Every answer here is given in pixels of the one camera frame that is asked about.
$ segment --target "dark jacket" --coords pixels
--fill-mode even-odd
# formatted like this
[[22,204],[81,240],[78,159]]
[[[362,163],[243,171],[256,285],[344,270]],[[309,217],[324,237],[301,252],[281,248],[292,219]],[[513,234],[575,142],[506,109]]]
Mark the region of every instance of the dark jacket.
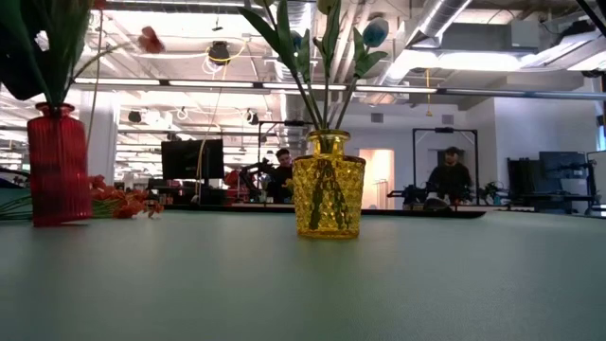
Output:
[[437,192],[440,198],[446,194],[453,199],[461,199],[464,192],[472,185],[472,177],[467,167],[460,163],[453,166],[442,165],[432,171],[428,188]]

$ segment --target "monitor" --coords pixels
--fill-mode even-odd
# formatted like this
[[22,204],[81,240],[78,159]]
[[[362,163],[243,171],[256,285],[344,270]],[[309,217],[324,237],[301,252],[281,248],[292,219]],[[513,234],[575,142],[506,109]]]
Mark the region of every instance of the monitor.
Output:
[[[197,179],[201,140],[162,142],[162,176],[165,180]],[[209,139],[202,153],[201,179],[223,179],[223,140]]]
[[543,176],[547,179],[585,179],[586,157],[579,152],[540,152]]

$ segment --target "desk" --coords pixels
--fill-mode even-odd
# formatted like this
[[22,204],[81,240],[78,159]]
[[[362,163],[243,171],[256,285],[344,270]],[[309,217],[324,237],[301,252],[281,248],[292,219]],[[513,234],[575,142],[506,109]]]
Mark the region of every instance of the desk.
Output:
[[362,219],[297,238],[288,213],[0,225],[0,340],[606,340],[606,225],[490,212]]

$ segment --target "cable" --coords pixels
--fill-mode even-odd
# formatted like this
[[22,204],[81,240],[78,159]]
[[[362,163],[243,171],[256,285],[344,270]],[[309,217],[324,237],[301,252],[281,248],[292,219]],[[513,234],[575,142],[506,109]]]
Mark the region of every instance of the cable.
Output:
[[[210,60],[211,60],[211,61],[213,61],[213,62],[219,62],[219,63],[230,62],[231,60],[233,60],[233,59],[235,59],[235,58],[238,58],[238,57],[239,57],[239,56],[242,54],[242,52],[243,52],[243,51],[244,51],[244,49],[246,48],[246,45],[247,45],[247,44],[248,44],[248,43],[244,42],[244,44],[242,45],[242,48],[240,49],[240,51],[238,51],[238,53],[236,53],[235,55],[233,55],[233,56],[231,56],[231,57],[229,57],[229,58],[225,58],[225,59],[217,59],[217,58],[212,58],[212,57],[210,57],[210,55],[208,55],[207,57],[208,57],[208,59],[210,59]],[[212,47],[210,47],[210,46],[209,46],[209,47],[207,47],[207,48],[206,48],[206,53],[208,53],[208,51],[209,51],[211,48],[212,48]]]
[[[225,75],[227,74],[227,65],[223,68],[223,80],[225,80]],[[217,115],[217,109],[219,108],[219,100],[221,99],[221,93],[223,92],[223,88],[219,88],[219,95],[217,95],[217,102],[215,103],[215,112],[210,119],[210,124],[208,125],[208,129],[206,129],[205,135],[202,137],[202,143],[200,144],[200,151],[198,152],[198,164],[196,165],[196,180],[202,177],[202,154],[205,149],[206,140],[208,138],[208,133],[210,133],[210,128],[215,121],[215,116]],[[202,183],[196,186],[195,194],[198,195],[198,202],[200,202],[200,188],[202,187]]]
[[204,71],[207,75],[213,75],[216,74],[217,72],[221,71],[223,69],[223,66],[219,66],[217,68],[214,68],[212,65],[210,65],[208,63],[208,55],[206,55],[205,60],[202,62],[202,71]]
[[[99,10],[101,17],[98,28],[98,45],[97,54],[101,53],[101,44],[103,43],[103,9]],[[101,72],[101,58],[97,59],[97,71],[95,78],[95,88],[93,89],[93,104],[91,105],[91,119],[88,123],[88,135],[86,136],[86,151],[88,152],[88,146],[91,144],[91,133],[93,132],[93,118],[95,118],[95,107],[97,106],[97,90],[98,90],[98,78]]]
[[549,33],[551,33],[551,34],[553,34],[553,35],[557,35],[557,36],[559,36],[559,35],[560,35],[560,33],[556,33],[556,32],[554,32],[554,31],[552,31],[551,29],[549,29],[549,27],[548,27],[548,26],[545,24],[545,22],[539,22],[539,24],[541,24],[541,26],[543,26],[543,28],[544,28],[544,29],[545,29],[547,32],[549,32]]

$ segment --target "man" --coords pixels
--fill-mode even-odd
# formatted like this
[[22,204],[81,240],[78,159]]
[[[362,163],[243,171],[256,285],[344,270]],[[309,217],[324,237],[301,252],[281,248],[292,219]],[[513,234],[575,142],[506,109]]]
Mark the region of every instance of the man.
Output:
[[274,198],[274,203],[289,203],[293,194],[283,186],[286,180],[293,178],[293,159],[286,149],[277,151],[276,157],[280,165],[272,173],[274,181],[267,188],[268,195]]
[[446,150],[444,165],[437,166],[432,171],[428,181],[428,188],[437,192],[437,196],[444,199],[448,195],[451,203],[464,199],[465,191],[472,185],[470,171],[458,162],[460,151],[457,147]]

